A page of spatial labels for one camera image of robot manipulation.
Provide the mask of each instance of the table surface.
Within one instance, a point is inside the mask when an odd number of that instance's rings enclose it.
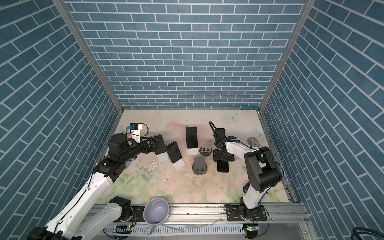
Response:
[[[215,149],[209,120],[217,128],[225,128],[227,136],[244,143],[249,137],[256,137],[262,146],[268,146],[255,110],[125,110],[115,133],[125,132],[130,123],[143,122],[149,127],[148,136],[162,134],[166,145],[177,142],[185,166],[176,170],[170,160],[158,162],[154,153],[140,154],[96,203],[106,204],[115,196],[130,199],[133,204],[146,204],[155,197],[163,197],[169,203],[238,203],[248,182],[244,160],[235,157],[234,162],[229,162],[229,172],[220,173],[211,154],[205,158],[207,173],[193,173],[196,156],[188,155],[185,128],[196,126],[199,147],[203,139],[209,139]],[[279,182],[262,202],[287,201]]]

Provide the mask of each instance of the black smartphone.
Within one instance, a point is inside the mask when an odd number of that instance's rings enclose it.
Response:
[[[197,148],[197,127],[186,127],[187,148]]]
[[[166,146],[169,159],[172,163],[177,162],[182,158],[177,142],[173,141]]]
[[[225,128],[217,128],[217,136],[225,138]]]
[[[157,136],[160,136],[161,137],[161,141],[159,142],[159,146],[157,147],[157,149],[155,150],[155,154],[158,155],[160,153],[164,153],[166,152],[166,145],[164,144],[164,140],[163,140],[163,136],[161,134],[158,134],[158,135],[155,135],[153,137],[157,137]]]
[[[224,162],[221,160],[217,161],[217,171],[218,172],[229,172],[229,164],[228,162]]]

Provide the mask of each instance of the brick wall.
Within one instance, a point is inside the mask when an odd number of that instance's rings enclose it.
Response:
[[[384,232],[383,13],[383,1],[317,0],[265,109],[319,239]]]
[[[0,239],[26,239],[85,183],[117,112],[50,0],[0,6]]]
[[[303,2],[66,1],[126,109],[257,108]]]

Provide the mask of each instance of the black cable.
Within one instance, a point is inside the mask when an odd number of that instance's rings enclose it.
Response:
[[[136,134],[133,134],[132,132],[131,132],[131,130],[129,130],[129,134],[130,135],[135,135],[135,136],[139,136],[139,137],[145,137],[145,136],[147,136],[148,135],[148,133],[149,133],[149,127],[147,126],[147,124],[145,124],[145,123],[142,123],[142,122],[138,122],[137,124],[144,124],[146,127],[147,127],[147,134],[145,134],[145,135],[136,135]]]
[[[268,225],[267,225],[267,227],[266,227],[265,232],[263,232],[263,234],[261,234],[261,235],[256,236],[255,238],[258,238],[258,237],[263,236],[263,235],[268,231],[268,228],[269,228],[269,220],[270,220],[270,218],[269,218],[269,212],[268,212],[268,210],[267,210],[264,206],[263,206],[263,208],[264,208],[264,210],[266,211],[266,213],[268,214]]]
[[[113,239],[116,239],[116,238],[114,238],[114,237],[109,236],[109,235],[104,231],[104,229],[103,229],[103,232],[104,232],[104,234],[105,234],[106,236],[108,236],[108,237],[110,237],[110,238],[113,238]]]
[[[263,198],[264,198],[264,196],[265,196],[265,195],[268,193],[268,191],[269,191],[271,188],[272,188],[272,186],[271,186],[271,187],[269,187],[267,191],[264,191],[264,194],[263,194],[263,196],[262,196],[260,199],[263,199]]]
[[[230,212],[230,213],[232,213],[233,214],[233,209],[230,209],[230,208],[233,208],[233,205],[232,204],[225,204],[224,206],[223,206],[223,208],[224,208],[224,211],[227,213],[227,212]]]
[[[133,220],[133,214],[135,214],[135,224],[134,225],[132,225],[132,227],[131,228],[133,228],[134,226],[136,226],[136,222],[137,222],[137,214],[135,213],[135,212],[132,212],[132,220]]]
[[[91,175],[90,175],[90,179],[89,179],[89,183],[88,183],[88,186],[87,186],[87,189],[89,189],[89,186],[90,186],[90,184],[91,184],[91,181],[92,181],[92,174],[93,174],[93,172],[91,172]],[[75,207],[76,206],[76,204],[80,201],[80,199],[81,199],[81,197],[86,193],[86,191],[87,191],[87,189],[85,189],[85,191],[83,192],[83,194],[79,197],[79,199],[77,200],[77,202],[61,217],[61,219],[59,220],[59,221],[61,221],[61,220],[63,220],[63,218],[65,218],[65,216],[68,214],[68,212],[70,212],[72,209],[73,209],[73,207]],[[57,229],[57,226],[60,224],[60,222],[57,222],[57,224],[56,224],[56,226],[55,226],[55,231],[53,232],[53,233],[56,233],[56,229]]]
[[[384,239],[384,233],[381,233],[373,229],[364,228],[364,227],[354,227],[352,231],[353,231],[353,233],[351,234],[352,240],[354,240],[353,237],[356,237],[358,240],[362,240],[360,235],[370,235],[370,236],[375,236],[375,237]]]

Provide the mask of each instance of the robotic arm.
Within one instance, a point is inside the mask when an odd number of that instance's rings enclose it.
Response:
[[[116,219],[122,222],[130,219],[131,201],[114,197],[103,211],[80,225],[100,195],[116,181],[131,160],[140,153],[162,152],[159,149],[164,145],[161,135],[141,137],[142,124],[131,124],[129,130],[134,139],[128,138],[125,133],[111,136],[107,143],[108,155],[93,169],[84,187],[45,228],[35,227],[28,235],[28,240],[91,240],[100,229]]]
[[[240,211],[244,219],[252,219],[266,192],[283,178],[282,169],[271,157],[272,152],[268,147],[250,148],[236,137],[226,137],[225,130],[216,128],[211,121],[209,125],[217,147],[214,156],[216,161],[233,161],[234,155],[245,161],[250,186],[240,199]]]

